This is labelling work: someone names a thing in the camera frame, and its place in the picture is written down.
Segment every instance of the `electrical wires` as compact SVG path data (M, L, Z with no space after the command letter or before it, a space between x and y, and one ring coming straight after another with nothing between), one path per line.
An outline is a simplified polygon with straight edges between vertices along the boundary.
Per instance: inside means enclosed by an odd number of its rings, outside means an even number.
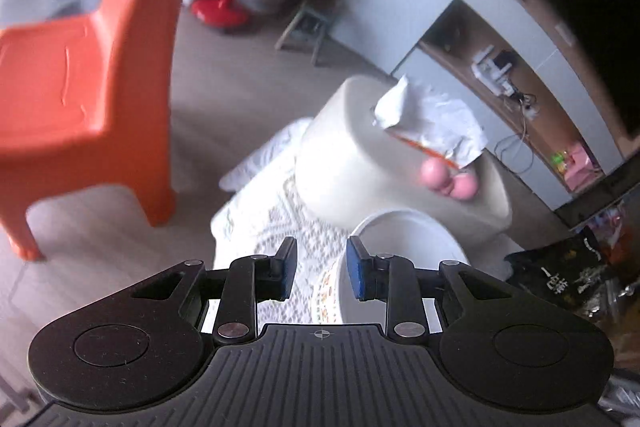
M517 156L518 156L518 153L520 153L520 150L522 149L522 144L524 144L525 140L527 142L529 141L529 135L527 134L527 118L524 115L525 104L526 104L526 102L524 102L524 101L527 100L527 98L535 99L535 95L533 95L533 94L524 94L523 97L522 97L522 100L520 100L520 113L522 115L522 135L520 135L520 134L512 134L511 136L507 136L505 138L502 138L501 140L499 140L495 144L495 147L494 147L494 156L496 156L498 158L498 160L500 160L500 163L502 163L505 167L507 167L507 169L512 174L516 174L516 176L519 176L520 174L524 174L525 172L528 172L533 167L533 161L535 159L535 155L534 155L534 152L531 149L531 147L529 147L529 152L531 154L531 160L530 160L529 165L527 166L527 168L522 170L522 171L514 171L507 164L504 163L504 159L503 159L503 156L507 151L512 149L514 146L517 146L515 151L513 153L511 153L511 158L512 159L516 159Z

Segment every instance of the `white bowl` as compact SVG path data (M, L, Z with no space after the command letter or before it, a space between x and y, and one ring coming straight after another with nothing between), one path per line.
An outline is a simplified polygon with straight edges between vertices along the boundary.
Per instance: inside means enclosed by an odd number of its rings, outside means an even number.
M440 261L454 259L468 264L458 242L439 222L410 209L386 210L367 217L351 235L360 237L371 255L392 253L406 257L416 268L437 270ZM431 333L442 331L433 299L423 299ZM385 326L386 304L360 302L353 296L345 256L319 280L312 300L312 315L320 324L369 324Z

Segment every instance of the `chair leg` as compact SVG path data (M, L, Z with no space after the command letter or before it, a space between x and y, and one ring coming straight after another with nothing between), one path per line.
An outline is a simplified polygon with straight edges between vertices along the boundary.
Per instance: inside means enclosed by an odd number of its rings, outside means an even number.
M152 183L151 180L129 184L142 206L146 220L152 227L163 225L175 211L175 192L168 182Z
M293 19L291 20L291 22L289 23L289 25L282 32L282 35L280 36L278 41L276 42L276 45L275 45L276 51L280 51L282 49L285 42L287 41L287 38L289 37L289 34L296 29L296 26L298 26L298 23L300 22L300 20L304 15L305 15L305 11L303 10L303 8L300 8L296 13L296 15L293 17Z
M327 29L328 29L327 24L322 23L322 27L318 32L318 38L316 39L316 44L314 45L313 55L311 55L311 65L313 67L316 67L318 64L318 55L320 55L320 48L322 47L322 44L324 43L324 39L326 38Z
M6 230L9 243L20 259L25 261L44 259L27 223L26 210L2 211L0 225Z

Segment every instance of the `chair seat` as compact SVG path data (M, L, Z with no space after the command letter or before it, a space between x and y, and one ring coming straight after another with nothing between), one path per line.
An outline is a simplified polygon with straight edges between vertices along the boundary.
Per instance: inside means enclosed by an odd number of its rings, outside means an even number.
M0 32L0 154L88 136L104 69L89 17Z

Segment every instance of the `plastic bag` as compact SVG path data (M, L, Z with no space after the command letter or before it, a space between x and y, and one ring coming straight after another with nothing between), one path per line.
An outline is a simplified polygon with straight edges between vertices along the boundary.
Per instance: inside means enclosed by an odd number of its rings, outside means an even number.
M374 110L383 128L457 169L478 158L486 136L466 103L403 76Z
M588 227L548 247L511 253L508 283L568 310L579 308L614 276Z

